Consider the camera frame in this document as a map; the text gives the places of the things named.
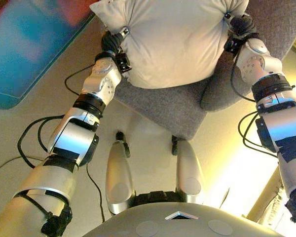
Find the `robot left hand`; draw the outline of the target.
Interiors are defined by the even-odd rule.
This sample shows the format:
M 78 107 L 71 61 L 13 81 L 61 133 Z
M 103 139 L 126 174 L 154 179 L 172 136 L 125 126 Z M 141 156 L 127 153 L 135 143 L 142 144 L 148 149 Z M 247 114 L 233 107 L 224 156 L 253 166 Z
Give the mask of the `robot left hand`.
M 107 52 L 113 52 L 118 54 L 121 51 L 121 44 L 125 38 L 129 35 L 130 31 L 128 27 L 123 27 L 120 32 L 112 34 L 110 31 L 106 31 L 101 39 L 101 49 Z

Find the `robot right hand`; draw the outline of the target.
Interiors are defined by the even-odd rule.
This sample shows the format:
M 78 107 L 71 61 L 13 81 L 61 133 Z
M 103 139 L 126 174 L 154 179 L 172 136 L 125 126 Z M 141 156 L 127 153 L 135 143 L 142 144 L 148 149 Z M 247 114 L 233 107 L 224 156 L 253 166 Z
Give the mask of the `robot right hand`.
M 248 14 L 235 16 L 231 13 L 226 13 L 224 15 L 224 21 L 228 25 L 230 35 L 236 39 L 243 39 L 257 32 L 256 25 L 252 17 Z

